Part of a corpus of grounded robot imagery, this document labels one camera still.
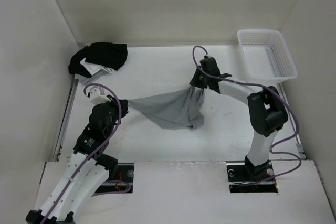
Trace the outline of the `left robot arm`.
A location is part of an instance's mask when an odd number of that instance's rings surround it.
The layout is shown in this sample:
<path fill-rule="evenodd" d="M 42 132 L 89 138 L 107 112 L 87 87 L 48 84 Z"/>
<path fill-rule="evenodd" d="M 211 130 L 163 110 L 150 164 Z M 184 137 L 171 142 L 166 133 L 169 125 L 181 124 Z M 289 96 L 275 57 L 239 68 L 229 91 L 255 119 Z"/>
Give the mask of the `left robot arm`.
<path fill-rule="evenodd" d="M 102 183 L 116 179 L 118 160 L 104 150 L 127 113 L 128 101 L 111 96 L 92 108 L 63 176 L 42 206 L 27 214 L 27 223 L 75 223 Z"/>

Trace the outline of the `grey folded tank top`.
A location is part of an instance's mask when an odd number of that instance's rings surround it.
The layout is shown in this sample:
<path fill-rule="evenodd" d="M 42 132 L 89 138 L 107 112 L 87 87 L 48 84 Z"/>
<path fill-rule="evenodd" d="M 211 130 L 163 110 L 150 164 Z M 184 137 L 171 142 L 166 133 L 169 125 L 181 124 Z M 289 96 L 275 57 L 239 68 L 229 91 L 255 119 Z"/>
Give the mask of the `grey folded tank top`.
<path fill-rule="evenodd" d="M 100 77 L 112 74 L 113 71 L 107 69 L 100 69 L 93 74 L 91 74 L 87 69 L 82 68 L 74 72 L 75 79 L 79 80 L 82 85 L 87 85 L 93 83 L 94 81 L 98 80 Z"/>

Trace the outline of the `grey tank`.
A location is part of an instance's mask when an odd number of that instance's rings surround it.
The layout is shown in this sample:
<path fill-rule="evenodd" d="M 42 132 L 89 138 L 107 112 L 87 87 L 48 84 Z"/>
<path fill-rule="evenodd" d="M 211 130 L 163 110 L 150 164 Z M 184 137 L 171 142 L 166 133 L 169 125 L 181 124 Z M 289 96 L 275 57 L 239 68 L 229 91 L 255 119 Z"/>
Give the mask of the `grey tank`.
<path fill-rule="evenodd" d="M 179 91 L 132 99 L 128 104 L 162 129 L 195 130 L 204 125 L 201 113 L 204 100 L 205 91 L 190 86 Z"/>
<path fill-rule="evenodd" d="M 100 77 L 112 74 L 113 71 L 107 69 L 100 69 L 93 74 L 91 74 L 87 69 L 82 68 L 74 72 L 75 79 L 79 80 L 82 85 L 87 85 L 93 83 L 94 81 L 98 80 Z"/>

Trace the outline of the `right aluminium table rail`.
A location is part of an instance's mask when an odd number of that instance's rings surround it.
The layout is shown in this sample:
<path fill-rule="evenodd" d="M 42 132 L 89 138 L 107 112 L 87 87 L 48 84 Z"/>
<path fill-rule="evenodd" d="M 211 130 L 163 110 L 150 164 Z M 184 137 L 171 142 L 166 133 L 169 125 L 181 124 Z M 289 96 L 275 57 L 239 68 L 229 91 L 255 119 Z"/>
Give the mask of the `right aluminium table rail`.
<path fill-rule="evenodd" d="M 283 100 L 287 103 L 287 105 L 289 105 L 283 85 L 277 84 L 276 88 L 279 91 L 279 95 L 283 98 Z M 292 116 L 292 113 L 288 109 L 286 109 L 286 111 L 289 116 L 288 121 L 284 124 L 282 130 L 278 133 L 275 139 L 275 143 L 285 138 L 288 138 L 297 132 L 297 125 L 296 125 L 294 117 Z M 293 138 L 286 140 L 285 142 L 280 143 L 279 145 L 275 146 L 274 151 L 275 152 L 288 152 L 288 153 L 292 153 L 292 154 L 299 156 L 303 160 L 307 159 L 304 148 L 302 146 L 300 136 L 298 133 Z"/>

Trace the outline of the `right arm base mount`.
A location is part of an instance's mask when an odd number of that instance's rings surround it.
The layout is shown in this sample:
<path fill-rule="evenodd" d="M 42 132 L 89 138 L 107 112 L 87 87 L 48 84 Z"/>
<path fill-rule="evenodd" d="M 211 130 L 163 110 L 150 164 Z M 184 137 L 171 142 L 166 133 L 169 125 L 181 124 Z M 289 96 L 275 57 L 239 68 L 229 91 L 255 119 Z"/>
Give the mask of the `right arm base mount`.
<path fill-rule="evenodd" d="M 276 180 L 260 182 L 274 175 L 271 162 L 254 175 L 249 175 L 244 163 L 227 163 L 229 190 L 231 193 L 278 193 Z"/>

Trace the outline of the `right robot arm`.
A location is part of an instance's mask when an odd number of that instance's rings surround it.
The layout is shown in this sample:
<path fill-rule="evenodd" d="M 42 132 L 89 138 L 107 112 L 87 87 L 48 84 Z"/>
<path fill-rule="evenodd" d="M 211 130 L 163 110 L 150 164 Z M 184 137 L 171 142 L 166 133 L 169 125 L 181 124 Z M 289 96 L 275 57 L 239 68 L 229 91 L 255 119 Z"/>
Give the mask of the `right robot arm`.
<path fill-rule="evenodd" d="M 268 169 L 269 151 L 278 132 L 288 121 L 284 105 L 273 95 L 273 86 L 256 91 L 252 88 L 229 82 L 230 74 L 221 74 L 216 60 L 205 56 L 196 66 L 192 86 L 210 89 L 247 105 L 250 123 L 254 129 L 251 147 L 244 159 L 244 175 L 255 182 Z"/>

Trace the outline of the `left aluminium table rail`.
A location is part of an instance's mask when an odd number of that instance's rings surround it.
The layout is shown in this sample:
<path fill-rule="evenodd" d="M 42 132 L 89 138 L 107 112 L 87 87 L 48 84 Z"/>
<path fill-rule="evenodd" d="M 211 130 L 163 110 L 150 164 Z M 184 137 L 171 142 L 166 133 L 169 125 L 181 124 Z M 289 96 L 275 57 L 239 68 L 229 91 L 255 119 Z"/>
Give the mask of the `left aluminium table rail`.
<path fill-rule="evenodd" d="M 53 152 L 52 152 L 52 156 L 50 158 L 50 161 L 52 161 L 52 162 L 58 162 L 59 159 L 60 159 L 61 151 L 62 151 L 63 144 L 64 144 L 66 130 L 67 130 L 67 127 L 68 127 L 68 122 L 69 122 L 71 110 L 72 110 L 72 107 L 73 107 L 73 103 L 74 103 L 74 99 L 75 99 L 75 95 L 76 95 L 76 91 L 77 91 L 77 86 L 78 86 L 78 80 L 73 79 L 72 83 L 71 83 L 70 90 L 69 90 L 64 114 L 62 116 L 61 124 L 60 124 L 58 132 L 57 132 L 57 138 L 56 138 L 56 142 L 55 142 L 54 149 L 53 149 Z"/>

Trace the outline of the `white folded tank top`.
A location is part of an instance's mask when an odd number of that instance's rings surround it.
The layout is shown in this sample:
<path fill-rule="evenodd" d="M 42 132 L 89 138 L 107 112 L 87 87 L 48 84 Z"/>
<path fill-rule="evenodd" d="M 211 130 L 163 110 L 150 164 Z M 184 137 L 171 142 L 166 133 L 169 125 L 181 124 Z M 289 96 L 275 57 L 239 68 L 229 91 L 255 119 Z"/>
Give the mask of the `white folded tank top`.
<path fill-rule="evenodd" d="M 94 64 L 86 62 L 86 58 L 83 58 L 80 61 L 80 64 L 93 76 L 94 74 L 98 73 L 99 71 L 103 71 L 106 73 L 113 73 L 114 70 L 112 68 L 108 68 L 102 65 Z"/>

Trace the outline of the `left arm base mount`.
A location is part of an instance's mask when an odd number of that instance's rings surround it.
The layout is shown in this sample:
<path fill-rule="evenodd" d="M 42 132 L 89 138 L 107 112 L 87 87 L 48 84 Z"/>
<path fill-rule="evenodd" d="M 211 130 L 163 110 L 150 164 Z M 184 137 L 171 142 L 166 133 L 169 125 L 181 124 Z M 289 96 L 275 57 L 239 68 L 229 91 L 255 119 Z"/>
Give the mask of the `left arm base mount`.
<path fill-rule="evenodd" d="M 134 163 L 121 163 L 116 172 L 110 172 L 108 179 L 95 191 L 96 195 L 133 193 Z"/>

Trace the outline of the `white plastic basket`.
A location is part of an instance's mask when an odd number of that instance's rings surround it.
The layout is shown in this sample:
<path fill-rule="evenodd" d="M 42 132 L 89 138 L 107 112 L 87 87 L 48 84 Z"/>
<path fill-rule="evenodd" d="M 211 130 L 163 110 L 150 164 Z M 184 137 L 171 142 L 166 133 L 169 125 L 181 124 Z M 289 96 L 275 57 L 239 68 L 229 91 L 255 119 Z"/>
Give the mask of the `white plastic basket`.
<path fill-rule="evenodd" d="M 237 39 L 248 81 L 278 84 L 297 78 L 296 65 L 281 32 L 242 29 Z"/>

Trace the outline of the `aluminium table rail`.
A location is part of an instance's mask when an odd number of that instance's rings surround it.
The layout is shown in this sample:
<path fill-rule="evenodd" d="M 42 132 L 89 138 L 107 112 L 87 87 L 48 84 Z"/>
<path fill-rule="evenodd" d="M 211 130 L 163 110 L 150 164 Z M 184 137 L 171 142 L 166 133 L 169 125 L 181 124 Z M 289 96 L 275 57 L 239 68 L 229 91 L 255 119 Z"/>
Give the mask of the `aluminium table rail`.
<path fill-rule="evenodd" d="M 283 98 L 283 100 L 287 103 L 287 105 L 289 105 L 283 85 L 277 84 L 276 88 L 279 91 L 279 95 Z M 285 138 L 288 138 L 297 132 L 297 125 L 296 125 L 294 117 L 292 116 L 292 113 L 288 109 L 286 109 L 286 111 L 289 116 L 288 121 L 284 124 L 282 130 L 278 133 L 275 139 L 275 143 Z M 285 142 L 280 143 L 279 145 L 275 146 L 274 151 L 275 152 L 288 152 L 288 153 L 292 153 L 292 154 L 299 156 L 303 160 L 307 159 L 304 148 L 302 146 L 300 136 L 298 133 L 293 138 L 286 140 Z"/>
<path fill-rule="evenodd" d="M 57 138 L 56 138 L 56 142 L 55 142 L 54 149 L 53 149 L 53 152 L 52 152 L 52 156 L 50 158 L 50 161 L 52 161 L 52 162 L 58 162 L 59 159 L 60 159 L 61 151 L 62 151 L 63 144 L 64 144 L 66 130 L 67 130 L 67 127 L 68 127 L 68 122 L 69 122 L 71 110 L 72 110 L 72 107 L 73 107 L 73 103 L 74 103 L 74 99 L 75 99 L 75 95 L 76 95 L 76 91 L 77 91 L 77 86 L 78 86 L 78 80 L 73 79 L 72 83 L 71 83 L 70 90 L 69 90 L 64 114 L 62 116 L 61 124 L 60 124 L 58 132 L 57 132 Z"/>

